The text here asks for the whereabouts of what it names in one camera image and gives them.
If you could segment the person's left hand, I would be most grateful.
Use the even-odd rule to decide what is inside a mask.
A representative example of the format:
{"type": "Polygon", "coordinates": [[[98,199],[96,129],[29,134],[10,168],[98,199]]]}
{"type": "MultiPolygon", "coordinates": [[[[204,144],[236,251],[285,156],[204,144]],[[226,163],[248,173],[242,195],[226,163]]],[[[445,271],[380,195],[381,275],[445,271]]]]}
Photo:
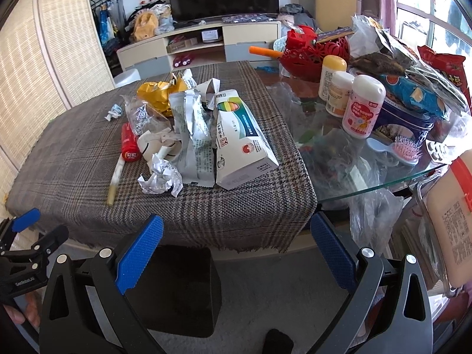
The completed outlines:
{"type": "Polygon", "coordinates": [[[33,291],[26,294],[25,311],[20,311],[10,305],[4,305],[4,309],[15,324],[20,325],[28,320],[32,326],[38,328],[41,323],[40,306],[41,298],[36,291],[33,291]]]}

